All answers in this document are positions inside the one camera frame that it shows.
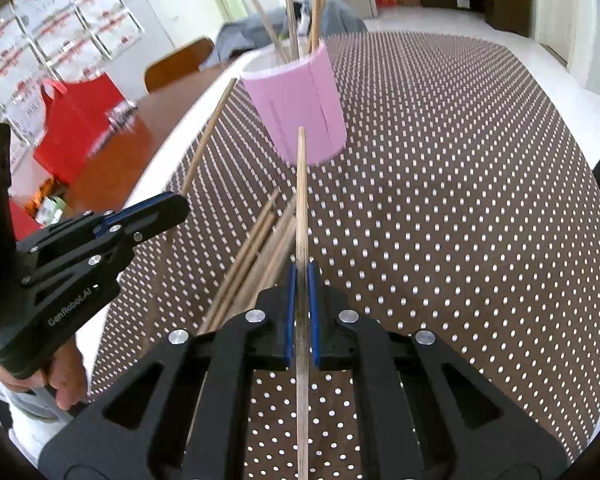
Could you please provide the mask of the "person's left hand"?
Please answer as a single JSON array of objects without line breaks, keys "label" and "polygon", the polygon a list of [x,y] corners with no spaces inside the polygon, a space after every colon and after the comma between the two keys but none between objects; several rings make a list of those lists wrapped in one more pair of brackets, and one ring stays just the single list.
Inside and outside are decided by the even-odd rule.
[{"label": "person's left hand", "polygon": [[55,402],[58,408],[65,412],[87,400],[83,356],[74,338],[56,351],[47,368],[38,370],[26,379],[17,379],[0,367],[0,382],[8,390],[18,393],[51,386],[56,391]]}]

